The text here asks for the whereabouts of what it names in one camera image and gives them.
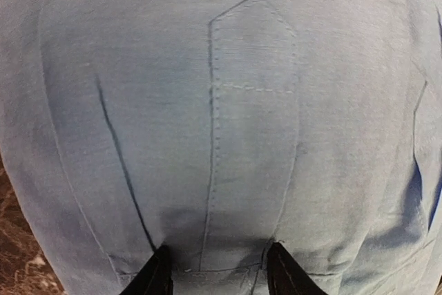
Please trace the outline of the light blue shirt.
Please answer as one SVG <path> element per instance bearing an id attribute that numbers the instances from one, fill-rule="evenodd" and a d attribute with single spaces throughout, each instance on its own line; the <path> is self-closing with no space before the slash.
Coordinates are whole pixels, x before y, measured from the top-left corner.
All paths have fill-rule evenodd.
<path id="1" fill-rule="evenodd" d="M 433 294 L 441 0 L 1 0 L 1 156 L 68 294 Z"/>

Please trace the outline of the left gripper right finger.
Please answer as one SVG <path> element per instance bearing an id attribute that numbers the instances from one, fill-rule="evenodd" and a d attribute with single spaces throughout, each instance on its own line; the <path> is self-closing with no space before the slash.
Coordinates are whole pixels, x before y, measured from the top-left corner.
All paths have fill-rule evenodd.
<path id="1" fill-rule="evenodd" d="M 267 284 L 270 295 L 327 295 L 279 242 L 267 252 Z"/>

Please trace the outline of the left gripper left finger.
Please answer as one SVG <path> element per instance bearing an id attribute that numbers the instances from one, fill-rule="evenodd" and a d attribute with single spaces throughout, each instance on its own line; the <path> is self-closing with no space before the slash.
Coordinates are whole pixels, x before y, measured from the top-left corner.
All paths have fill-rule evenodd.
<path id="1" fill-rule="evenodd" d="M 170 249 L 162 245 L 149 258 L 120 295 L 172 295 L 172 258 Z"/>

